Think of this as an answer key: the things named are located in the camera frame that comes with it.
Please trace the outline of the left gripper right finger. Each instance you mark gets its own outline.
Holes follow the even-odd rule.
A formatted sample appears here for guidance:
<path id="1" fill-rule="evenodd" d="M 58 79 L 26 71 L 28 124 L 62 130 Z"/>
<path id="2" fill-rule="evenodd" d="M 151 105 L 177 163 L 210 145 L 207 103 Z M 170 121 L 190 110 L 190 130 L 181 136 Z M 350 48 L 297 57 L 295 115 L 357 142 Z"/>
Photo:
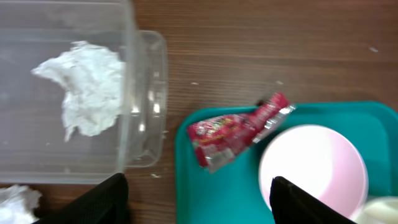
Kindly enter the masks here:
<path id="1" fill-rule="evenodd" d="M 272 180 L 269 201 L 275 224 L 355 224 L 281 176 Z"/>

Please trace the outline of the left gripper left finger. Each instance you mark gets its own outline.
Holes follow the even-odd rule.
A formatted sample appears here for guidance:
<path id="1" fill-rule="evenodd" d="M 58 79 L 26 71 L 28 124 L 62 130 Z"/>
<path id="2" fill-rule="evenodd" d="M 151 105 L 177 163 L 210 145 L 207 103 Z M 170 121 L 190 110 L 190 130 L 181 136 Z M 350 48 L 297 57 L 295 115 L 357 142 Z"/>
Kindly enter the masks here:
<path id="1" fill-rule="evenodd" d="M 34 224 L 125 224 L 129 223 L 129 186 L 117 173 L 56 213 Z"/>

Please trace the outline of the red foil snack wrapper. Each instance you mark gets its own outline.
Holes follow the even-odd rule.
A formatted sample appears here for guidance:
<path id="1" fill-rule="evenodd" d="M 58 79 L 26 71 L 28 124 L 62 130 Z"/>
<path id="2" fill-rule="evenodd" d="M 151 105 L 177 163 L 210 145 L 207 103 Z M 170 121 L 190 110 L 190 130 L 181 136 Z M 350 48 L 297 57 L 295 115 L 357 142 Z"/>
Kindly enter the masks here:
<path id="1" fill-rule="evenodd" d="M 233 162 L 273 133 L 295 109 L 276 93 L 251 113 L 226 114 L 190 125 L 187 134 L 199 165 L 214 172 Z"/>

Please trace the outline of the white paper napkin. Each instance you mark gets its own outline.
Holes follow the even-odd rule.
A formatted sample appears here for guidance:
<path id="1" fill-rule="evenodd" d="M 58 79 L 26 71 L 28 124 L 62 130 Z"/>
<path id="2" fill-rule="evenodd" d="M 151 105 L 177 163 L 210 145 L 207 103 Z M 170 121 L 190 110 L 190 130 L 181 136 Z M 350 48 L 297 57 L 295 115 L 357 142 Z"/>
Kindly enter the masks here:
<path id="1" fill-rule="evenodd" d="M 112 127 L 121 114 L 122 81 L 126 71 L 117 52 L 87 41 L 71 43 L 70 50 L 50 58 L 31 74 L 58 84 L 64 91 L 64 141 L 77 130 L 96 136 Z"/>

